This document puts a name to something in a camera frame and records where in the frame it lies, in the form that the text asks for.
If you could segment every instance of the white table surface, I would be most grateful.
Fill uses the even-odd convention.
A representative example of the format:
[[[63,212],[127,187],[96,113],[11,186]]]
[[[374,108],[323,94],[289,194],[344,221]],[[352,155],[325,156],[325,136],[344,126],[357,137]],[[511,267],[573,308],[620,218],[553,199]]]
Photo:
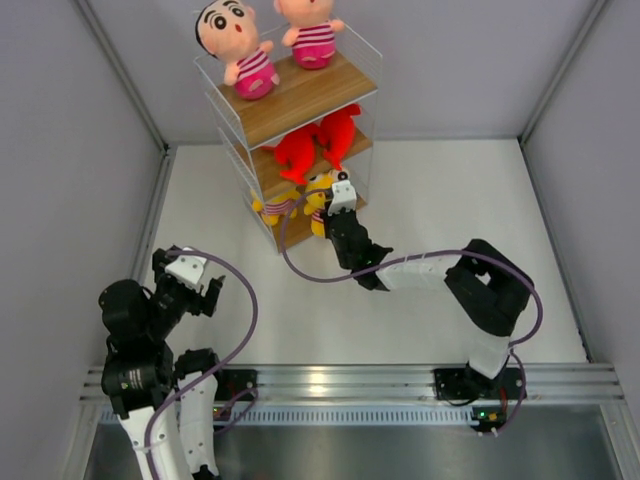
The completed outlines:
[[[306,282],[268,243],[241,200],[219,146],[178,148],[155,246],[193,246],[236,265],[260,302],[255,335],[234,363],[463,363],[471,322],[449,293],[368,292],[355,281]],[[576,324],[534,192],[515,140],[378,142],[369,204],[359,214],[388,258],[462,248],[484,238],[534,280],[545,307],[539,334],[518,347],[528,363],[585,362]],[[331,244],[310,239],[291,250],[317,276],[342,273]],[[220,268],[213,273],[221,274]],[[148,275],[147,285],[151,285]],[[169,337],[174,353],[211,346],[229,353],[249,325],[250,302],[227,276],[210,319],[185,316]],[[514,336],[532,326],[535,305]]]

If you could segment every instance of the plush toy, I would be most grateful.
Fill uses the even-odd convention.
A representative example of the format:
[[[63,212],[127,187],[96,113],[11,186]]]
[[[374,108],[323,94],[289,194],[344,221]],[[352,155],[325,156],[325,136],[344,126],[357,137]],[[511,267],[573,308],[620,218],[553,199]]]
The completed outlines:
[[[291,24],[282,44],[293,47],[298,65],[309,70],[329,65],[336,53],[334,32],[344,30],[344,22],[329,20],[333,0],[274,0],[274,7]]]
[[[225,62],[224,83],[247,100],[264,97],[280,77],[267,54],[273,42],[260,43],[255,11],[236,0],[216,0],[196,21],[196,39],[202,48]]]
[[[282,195],[278,195],[266,204],[260,201],[258,195],[256,195],[256,192],[253,190],[251,190],[251,196],[253,197],[253,203],[251,205],[253,210],[260,213],[264,223],[270,227],[274,227],[278,224],[280,217],[286,215],[287,212],[291,210],[293,202],[300,198],[300,193],[294,188]],[[297,215],[298,210],[296,209],[291,212],[290,218],[296,218]]]
[[[361,113],[360,106],[352,103],[327,115],[320,122],[320,128],[329,144],[328,148],[322,152],[322,156],[331,163],[333,168],[338,170],[342,168],[341,162],[353,145],[356,136],[356,124],[351,117]]]
[[[275,147],[262,147],[264,150],[273,151],[276,161],[280,165],[289,165],[289,170],[282,170],[280,176],[297,183],[306,185],[304,174],[313,166],[316,159],[316,147],[313,139],[323,147],[327,144],[322,129],[315,123],[310,123],[288,133]]]
[[[309,193],[311,190],[317,189],[329,189],[334,182],[338,181],[338,173],[349,172],[345,169],[330,170],[328,173],[322,173],[316,175],[309,180],[309,185],[305,188],[305,193]],[[324,203],[327,200],[327,196],[323,192],[313,193],[306,198],[307,203],[304,206],[304,214],[311,215],[311,232],[316,237],[324,236],[324,221],[322,220],[322,212],[324,211]]]

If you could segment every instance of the wooden shelf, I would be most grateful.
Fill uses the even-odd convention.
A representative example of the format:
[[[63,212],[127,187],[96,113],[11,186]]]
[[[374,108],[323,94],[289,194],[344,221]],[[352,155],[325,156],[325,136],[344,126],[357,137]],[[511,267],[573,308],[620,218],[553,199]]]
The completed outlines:
[[[343,55],[336,52],[321,70],[304,70],[293,57],[275,63],[280,85],[259,100],[243,100],[232,87],[218,89],[242,122],[249,148],[309,123],[377,87]]]
[[[370,148],[373,145],[373,142],[367,138],[360,130],[356,130],[356,137],[353,141],[353,145],[351,149],[345,155],[343,163],[350,157],[357,155],[360,152],[364,152],[367,148]],[[322,156],[323,148],[320,145],[316,144],[316,160],[311,167],[311,170],[307,172],[305,178],[309,180],[314,175],[318,175],[320,173],[325,173],[331,170],[331,164],[324,159]],[[236,145],[236,151],[240,158],[247,164],[249,169],[251,169],[251,165],[249,163],[249,158],[247,156],[247,152],[241,145]],[[282,195],[289,190],[296,188],[298,185],[289,180],[285,180],[280,176],[280,170],[286,169],[287,167],[283,167],[279,165],[275,158],[273,152],[268,152],[266,150],[262,150],[258,148],[251,152],[251,158],[253,159],[253,165],[256,169],[256,175],[258,178],[258,182],[260,183],[260,188],[262,189],[262,197],[269,201],[278,195]]]
[[[367,203],[364,201],[362,197],[358,197],[356,210],[360,210],[366,204]],[[303,207],[301,205],[298,209],[298,216],[293,220],[289,220],[289,224],[287,225],[287,232],[286,232],[285,242],[284,242],[287,249],[313,236],[313,233],[311,232],[311,215],[305,215],[302,212],[302,209]],[[282,245],[280,241],[281,227],[282,227],[282,219],[280,219],[280,221],[275,227],[271,227],[273,236],[276,239],[276,244],[278,245],[278,252],[282,252]]]

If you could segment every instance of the red plush toy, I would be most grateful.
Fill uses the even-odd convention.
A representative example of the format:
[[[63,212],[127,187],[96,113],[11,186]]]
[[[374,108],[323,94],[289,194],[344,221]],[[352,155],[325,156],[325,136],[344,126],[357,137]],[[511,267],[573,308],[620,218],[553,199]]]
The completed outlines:
[[[304,174],[311,169],[316,157],[314,138],[323,147],[327,144],[327,138],[322,129],[315,123],[310,123],[286,134],[277,146],[262,147],[262,149],[273,151],[276,162],[280,165],[289,164],[289,170],[280,172],[282,178],[298,185],[306,185]]]
[[[320,128],[329,142],[329,146],[322,152],[322,156],[331,163],[333,168],[342,169],[340,163],[356,137],[356,124],[351,117],[361,113],[360,106],[352,103],[327,115],[320,122]]]

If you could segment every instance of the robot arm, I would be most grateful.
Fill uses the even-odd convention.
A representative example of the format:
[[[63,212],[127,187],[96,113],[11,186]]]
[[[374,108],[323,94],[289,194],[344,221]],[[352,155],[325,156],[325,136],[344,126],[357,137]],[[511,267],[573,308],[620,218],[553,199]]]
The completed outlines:
[[[186,385],[217,362],[211,349],[188,351],[178,359],[174,375],[173,353],[165,340],[185,313],[213,315],[224,277],[212,279],[203,294],[204,258],[175,258],[159,249],[152,266],[155,292],[147,295],[137,282],[122,280],[100,296],[102,320],[110,333],[102,390],[129,435],[144,480],[217,479],[211,406],[218,384],[213,376],[182,397],[180,431],[171,404],[153,425],[150,452],[143,446],[152,415],[176,381]]]
[[[473,392],[469,395],[489,395],[499,385],[509,356],[511,335],[531,293],[514,275],[478,257],[507,265],[531,285],[533,282],[488,242],[477,239],[464,249],[469,256],[463,256],[446,271],[442,271],[437,262],[424,259],[375,269],[393,249],[373,243],[367,229],[359,224],[355,212],[356,191],[348,174],[343,173],[328,192],[323,214],[325,235],[335,248],[340,267],[357,274],[355,280],[368,290],[448,288],[477,330],[462,384],[451,388]]]

